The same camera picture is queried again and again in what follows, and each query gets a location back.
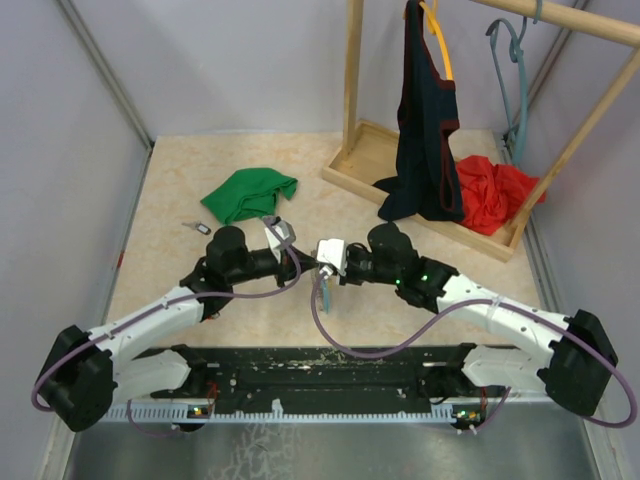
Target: cable tie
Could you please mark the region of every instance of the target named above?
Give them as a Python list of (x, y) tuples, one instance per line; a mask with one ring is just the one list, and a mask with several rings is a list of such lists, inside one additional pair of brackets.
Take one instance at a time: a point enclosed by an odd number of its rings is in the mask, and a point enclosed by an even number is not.
[(489, 322), (493, 320), (493, 315), (496, 313), (496, 310), (498, 310), (498, 307), (500, 306), (503, 300), (504, 300), (504, 295), (496, 295), (495, 297), (493, 297), (493, 301), (489, 306), (489, 310), (487, 310), (487, 319), (489, 320)]

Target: marble-patterned floor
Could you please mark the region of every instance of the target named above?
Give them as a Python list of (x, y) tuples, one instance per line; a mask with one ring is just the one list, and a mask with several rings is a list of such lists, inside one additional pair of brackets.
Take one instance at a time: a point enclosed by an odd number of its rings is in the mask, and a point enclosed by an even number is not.
[[(322, 165), (335, 153), (340, 134), (234, 134), (160, 137), (156, 143), (133, 223), (109, 320), (118, 319), (162, 296), (189, 273), (204, 255), (211, 237), (181, 225), (199, 220), (212, 229), (215, 217), (200, 199), (236, 169), (269, 166), (299, 180), (289, 202), (281, 199), (277, 213), (291, 223), (296, 247), (309, 252), (323, 238), (365, 242), (380, 223), (377, 207), (320, 177)], [(489, 156), (499, 161), (493, 135), (487, 130), (462, 130), (450, 139), (454, 155)], [(267, 246), (259, 220), (237, 224), (250, 249)], [(421, 255), (449, 263), (478, 283), (501, 294), (538, 306), (539, 300), (522, 244), (508, 263), (487, 257), (412, 220), (398, 222)], [(239, 292), (274, 289), (273, 279), (238, 286)], [(292, 290), (264, 300), (234, 300), (215, 320), (166, 338), (162, 345), (319, 346), (326, 345), (309, 312), (311, 276)], [(398, 299), (391, 287), (364, 285), (332, 289), (332, 310), (323, 320), (329, 332), (349, 345), (392, 345), (413, 334), (430, 317), (425, 310)], [(437, 324), (417, 344), (460, 342), (504, 343), (455, 317)]]

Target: wooden clothes rack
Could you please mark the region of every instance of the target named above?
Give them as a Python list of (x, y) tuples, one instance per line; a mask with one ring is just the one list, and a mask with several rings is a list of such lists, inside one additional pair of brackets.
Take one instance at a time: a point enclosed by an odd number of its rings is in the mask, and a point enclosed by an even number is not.
[[(519, 15), (534, 17), (536, 0), (472, 0)], [(342, 145), (322, 169), (322, 178), (381, 205), (387, 193), (371, 185), (394, 176), (398, 133), (361, 120), (356, 122), (358, 74), (364, 0), (349, 0), (347, 7), (347, 55), (344, 88), (344, 127)], [(413, 218), (460, 243), (502, 261), (513, 255), (520, 242), (531, 210), (553, 179), (571, 159), (593, 127), (640, 69), (640, 26), (571, 7), (544, 1), (540, 20), (634, 49), (606, 92), (584, 119), (546, 174), (540, 178), (518, 213), (492, 236), (484, 236), (453, 222), (432, 222), (419, 215)]]

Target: wooden base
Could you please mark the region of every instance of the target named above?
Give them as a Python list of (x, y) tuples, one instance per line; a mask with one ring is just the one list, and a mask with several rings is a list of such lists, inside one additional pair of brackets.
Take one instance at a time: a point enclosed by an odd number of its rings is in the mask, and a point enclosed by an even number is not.
[[(382, 205), (387, 193), (372, 185), (396, 175), (395, 158), (398, 134), (375, 123), (362, 120), (355, 131), (355, 145), (350, 152), (341, 147), (322, 169), (322, 178), (355, 193), (377, 205)], [(417, 222), (475, 250), (508, 261), (515, 251), (528, 221), (503, 226), (488, 237), (453, 222), (431, 222), (420, 215)]]

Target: yellow hanger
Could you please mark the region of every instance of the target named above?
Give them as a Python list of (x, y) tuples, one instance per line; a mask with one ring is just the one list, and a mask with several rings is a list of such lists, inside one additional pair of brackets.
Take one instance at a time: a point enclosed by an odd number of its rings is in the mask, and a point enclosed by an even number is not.
[(438, 0), (433, 0), (433, 9), (429, 8), (425, 2), (420, 2), (420, 6), (427, 14), (427, 30), (431, 35), (435, 35), (438, 38), (438, 44), (440, 45), (440, 51), (442, 52), (442, 60), (444, 62), (444, 70), (447, 75), (447, 80), (453, 80), (453, 68), (451, 68), (451, 60), (449, 59), (449, 49), (447, 48), (447, 42), (444, 41), (444, 35), (442, 35), (442, 29), (436, 19), (436, 13), (438, 11)]

